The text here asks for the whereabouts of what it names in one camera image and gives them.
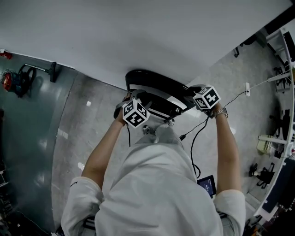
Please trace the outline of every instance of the white t-shirt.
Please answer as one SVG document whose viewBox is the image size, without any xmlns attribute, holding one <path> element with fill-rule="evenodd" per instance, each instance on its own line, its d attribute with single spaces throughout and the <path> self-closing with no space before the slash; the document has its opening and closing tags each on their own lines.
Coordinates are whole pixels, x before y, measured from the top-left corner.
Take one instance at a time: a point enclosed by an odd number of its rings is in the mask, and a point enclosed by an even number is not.
<svg viewBox="0 0 295 236">
<path fill-rule="evenodd" d="M 61 225 L 66 236 L 80 235 L 95 216 L 97 236 L 242 236 L 245 215 L 240 191 L 212 201 L 179 145 L 137 144 L 107 195 L 91 179 L 72 180 Z"/>
</svg>

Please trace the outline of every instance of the gray floor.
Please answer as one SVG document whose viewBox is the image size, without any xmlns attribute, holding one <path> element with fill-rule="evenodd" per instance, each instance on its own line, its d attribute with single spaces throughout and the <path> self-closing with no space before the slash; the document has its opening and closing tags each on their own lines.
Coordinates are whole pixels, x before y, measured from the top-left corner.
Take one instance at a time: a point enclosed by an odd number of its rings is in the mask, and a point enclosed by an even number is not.
<svg viewBox="0 0 295 236">
<path fill-rule="evenodd" d="M 197 77 L 195 83 L 213 85 L 220 94 L 225 105 L 235 96 L 245 90 L 244 83 L 250 86 L 265 81 L 272 75 L 272 68 L 278 63 L 268 48 L 261 48 L 254 43 L 240 48 L 238 58 L 230 52 L 206 73 Z M 110 85 L 79 75 L 75 80 L 71 94 L 65 105 L 65 110 L 59 126 L 59 135 L 53 157 L 52 201 L 53 217 L 56 226 L 60 224 L 63 208 L 69 192 L 71 179 L 81 175 L 78 163 L 86 163 L 88 156 L 107 131 L 113 118 L 116 104 L 125 96 L 125 91 Z M 243 192 L 246 193 L 251 179 L 244 177 L 254 158 L 257 137 L 269 133 L 271 122 L 269 114 L 273 113 L 276 104 L 274 85 L 264 83 L 251 90 L 251 96 L 242 94 L 227 106 L 229 124 L 235 133 L 239 147 L 242 168 Z M 186 133 L 205 120 L 205 115 L 195 117 L 183 114 L 176 118 L 174 130 L 178 135 Z M 189 153 L 196 129 L 183 141 Z M 131 129 L 131 143 L 141 137 L 141 129 Z M 128 133 L 123 129 L 108 166 L 103 191 L 109 191 L 112 180 L 117 173 L 121 158 L 128 149 Z M 194 162 L 201 171 L 201 177 L 213 174 L 217 181 L 217 139 L 215 121 L 209 120 L 208 125 L 195 141 Z"/>
<path fill-rule="evenodd" d="M 50 68 L 49 62 L 13 55 L 11 60 L 0 57 L 0 74 L 5 69 L 17 72 L 25 63 Z M 2 85 L 0 88 L 0 108 L 4 110 L 1 157 L 9 180 L 7 191 L 13 196 L 13 213 L 23 213 L 48 232 L 54 230 L 51 168 L 56 130 L 77 76 L 75 70 L 57 69 L 56 83 L 37 71 L 32 89 L 23 98 L 6 92 Z"/>
</svg>

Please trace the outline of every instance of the pants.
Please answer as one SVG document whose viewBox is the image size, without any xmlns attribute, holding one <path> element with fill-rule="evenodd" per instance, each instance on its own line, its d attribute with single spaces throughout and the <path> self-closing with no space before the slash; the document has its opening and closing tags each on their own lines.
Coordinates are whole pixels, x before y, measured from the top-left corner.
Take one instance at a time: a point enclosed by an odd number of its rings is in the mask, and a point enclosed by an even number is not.
<svg viewBox="0 0 295 236">
<path fill-rule="evenodd" d="M 183 148 L 180 139 L 176 136 L 173 129 L 167 124 L 160 125 L 154 134 L 147 134 L 142 137 L 136 144 L 151 144 L 151 143 L 168 143 L 177 144 Z"/>
</svg>

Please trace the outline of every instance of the white table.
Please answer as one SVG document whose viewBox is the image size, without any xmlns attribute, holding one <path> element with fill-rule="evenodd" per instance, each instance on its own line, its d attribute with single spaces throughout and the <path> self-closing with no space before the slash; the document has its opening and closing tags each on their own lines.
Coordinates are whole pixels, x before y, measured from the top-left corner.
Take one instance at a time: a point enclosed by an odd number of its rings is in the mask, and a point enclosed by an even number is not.
<svg viewBox="0 0 295 236">
<path fill-rule="evenodd" d="M 263 199 L 259 200 L 257 198 L 255 198 L 251 193 L 247 193 L 246 194 L 246 200 L 248 198 L 248 200 L 254 201 L 256 204 L 258 204 L 258 207 L 254 207 L 252 206 L 249 202 L 246 201 L 246 206 L 252 211 L 254 212 L 254 216 L 257 215 L 261 215 L 263 218 L 265 218 L 267 221 L 270 220 L 273 215 L 276 213 L 277 211 L 277 207 L 274 208 L 274 210 L 271 213 L 266 212 L 264 209 L 262 209 L 262 206 L 264 203 L 267 203 L 267 198 L 269 196 L 269 194 L 271 193 L 272 188 L 274 187 L 277 178 L 279 176 L 279 173 L 282 169 L 282 167 L 286 164 L 285 160 L 287 157 L 290 156 L 290 150 L 291 147 L 293 146 L 293 142 L 292 140 L 292 136 L 293 136 L 293 119 L 294 119 L 294 78 L 293 78 L 293 73 L 292 73 L 292 69 L 294 68 L 291 62 L 291 58 L 290 58 L 290 54 L 289 54 L 289 50 L 286 44 L 286 41 L 284 39 L 284 34 L 285 32 L 282 32 L 282 30 L 280 29 L 278 32 L 274 33 L 273 35 L 268 36 L 266 39 L 267 41 L 278 37 L 279 39 L 282 40 L 282 47 L 280 49 L 277 50 L 277 52 L 282 52 L 284 51 L 286 53 L 286 58 L 288 60 L 288 64 L 290 67 L 290 71 L 279 75 L 279 76 L 275 76 L 272 78 L 267 79 L 268 82 L 272 82 L 275 80 L 279 80 L 282 78 L 286 78 L 286 77 L 290 77 L 291 79 L 291 86 L 290 86 L 290 90 L 291 90 L 291 95 L 290 95 L 290 100 L 291 100 L 291 107 L 290 107 L 290 123 L 289 123 L 289 131 L 288 131 L 288 136 L 286 140 L 282 140 L 282 139 L 276 139 L 276 138 L 267 138 L 267 137 L 263 137 L 263 136 L 259 136 L 258 139 L 259 140 L 264 140 L 264 141 L 271 141 L 271 142 L 276 142 L 276 143 L 281 143 L 284 144 L 284 153 L 282 154 L 281 159 L 279 160 L 279 162 L 277 163 L 277 165 L 279 166 L 277 171 L 275 171 L 275 174 L 271 180 L 271 183 L 267 186 L 267 192 L 264 195 Z"/>
</svg>

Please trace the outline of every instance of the person's right arm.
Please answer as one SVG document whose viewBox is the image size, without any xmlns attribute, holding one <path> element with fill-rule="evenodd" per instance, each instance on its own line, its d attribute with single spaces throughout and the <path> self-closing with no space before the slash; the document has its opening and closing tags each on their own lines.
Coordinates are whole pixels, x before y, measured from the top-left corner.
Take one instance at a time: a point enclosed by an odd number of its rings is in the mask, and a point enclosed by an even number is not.
<svg viewBox="0 0 295 236">
<path fill-rule="evenodd" d="M 222 106 L 218 103 L 214 110 Z M 235 138 L 230 130 L 227 118 L 224 114 L 216 117 L 218 166 L 217 166 L 217 195 L 229 190 L 242 190 L 239 152 Z"/>
</svg>

